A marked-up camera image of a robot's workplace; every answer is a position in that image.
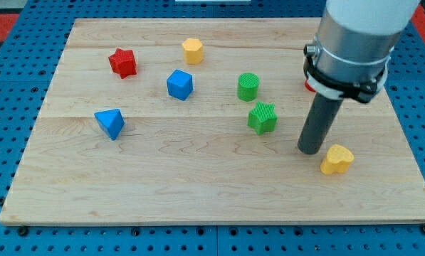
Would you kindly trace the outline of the red block behind arm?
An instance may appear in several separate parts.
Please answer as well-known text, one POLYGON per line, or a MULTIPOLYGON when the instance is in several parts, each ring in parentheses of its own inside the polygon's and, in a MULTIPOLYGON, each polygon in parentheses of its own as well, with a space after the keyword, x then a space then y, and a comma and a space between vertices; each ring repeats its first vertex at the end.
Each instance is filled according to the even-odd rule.
POLYGON ((309 91, 311 91, 311 92, 316 92, 316 90, 315 90, 315 89, 313 89, 313 88, 310 86, 310 84, 309 84, 309 82, 308 82, 307 80, 304 82, 304 86, 305 86, 305 88, 306 88, 307 90, 309 90, 309 91))

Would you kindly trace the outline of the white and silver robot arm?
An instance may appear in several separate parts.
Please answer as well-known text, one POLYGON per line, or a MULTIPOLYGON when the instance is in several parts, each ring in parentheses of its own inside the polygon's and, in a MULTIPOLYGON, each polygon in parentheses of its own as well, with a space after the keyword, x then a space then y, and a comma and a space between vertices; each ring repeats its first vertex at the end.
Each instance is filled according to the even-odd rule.
POLYGON ((368 103, 383 88, 391 53, 419 0, 327 0, 304 47, 304 73, 329 100, 368 103))

